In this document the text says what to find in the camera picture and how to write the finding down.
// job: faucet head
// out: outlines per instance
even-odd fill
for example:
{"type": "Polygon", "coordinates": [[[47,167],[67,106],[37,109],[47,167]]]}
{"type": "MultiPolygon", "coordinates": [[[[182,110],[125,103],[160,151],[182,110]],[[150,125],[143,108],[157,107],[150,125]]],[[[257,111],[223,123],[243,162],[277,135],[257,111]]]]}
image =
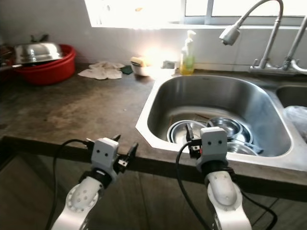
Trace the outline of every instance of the faucet head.
{"type": "Polygon", "coordinates": [[[240,35],[239,27],[236,24],[229,25],[221,33],[220,39],[224,45],[233,45],[240,35]]]}

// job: concrete countertop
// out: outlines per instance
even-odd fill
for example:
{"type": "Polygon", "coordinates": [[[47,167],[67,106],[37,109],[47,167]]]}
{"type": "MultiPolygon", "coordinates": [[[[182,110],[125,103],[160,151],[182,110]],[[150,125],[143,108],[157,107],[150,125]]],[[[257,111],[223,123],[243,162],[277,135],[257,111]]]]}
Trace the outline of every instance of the concrete countertop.
{"type": "MultiPolygon", "coordinates": [[[[78,65],[76,73],[85,68],[87,65],[78,65]]],[[[1,86],[0,138],[61,144],[72,138],[97,139],[121,134],[120,153],[126,154],[132,143],[138,142],[137,157],[174,164],[177,153],[153,149],[135,128],[153,83],[150,78],[136,78],[133,74],[123,75],[120,80],[93,80],[75,74],[50,86],[12,80],[1,86]]],[[[181,164],[194,166],[195,160],[185,155],[181,164]]],[[[241,162],[229,165],[236,174],[248,178],[307,186],[307,172],[241,162]]]]}

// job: faucet handle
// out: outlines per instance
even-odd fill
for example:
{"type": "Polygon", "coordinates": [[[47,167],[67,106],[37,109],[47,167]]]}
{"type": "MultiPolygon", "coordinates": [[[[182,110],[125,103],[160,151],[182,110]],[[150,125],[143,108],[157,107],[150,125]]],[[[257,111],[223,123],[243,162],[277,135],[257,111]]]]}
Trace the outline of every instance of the faucet handle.
{"type": "Polygon", "coordinates": [[[255,59],[253,64],[252,64],[252,67],[255,67],[257,65],[258,61],[259,61],[258,59],[255,59]]]}

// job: stainless steel sink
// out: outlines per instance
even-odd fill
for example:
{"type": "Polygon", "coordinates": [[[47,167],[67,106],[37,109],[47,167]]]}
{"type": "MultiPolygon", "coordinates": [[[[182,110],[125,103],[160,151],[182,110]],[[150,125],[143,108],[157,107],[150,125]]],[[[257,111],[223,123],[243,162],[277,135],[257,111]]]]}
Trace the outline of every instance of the stainless steel sink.
{"type": "Polygon", "coordinates": [[[264,149],[261,156],[229,152],[228,160],[307,171],[307,144],[284,117],[277,96],[245,80],[209,75],[158,80],[136,128],[152,147],[178,151],[181,146],[166,140],[172,123],[184,119],[205,122],[214,116],[248,126],[254,144],[264,149]]]}
{"type": "Polygon", "coordinates": [[[290,105],[307,107],[307,86],[282,86],[276,91],[276,94],[284,107],[290,105]]]}

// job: bright window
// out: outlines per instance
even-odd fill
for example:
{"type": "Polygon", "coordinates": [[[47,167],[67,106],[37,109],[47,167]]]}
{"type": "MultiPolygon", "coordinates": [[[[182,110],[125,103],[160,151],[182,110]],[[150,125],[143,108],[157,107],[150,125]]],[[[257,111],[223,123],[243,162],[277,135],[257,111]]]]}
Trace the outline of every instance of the bright window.
{"type": "MultiPolygon", "coordinates": [[[[155,28],[166,23],[233,24],[258,0],[85,0],[93,27],[155,28]]],[[[307,0],[283,0],[282,25],[300,25],[307,0]]],[[[277,1],[259,6],[244,24],[273,25],[277,1]]]]}

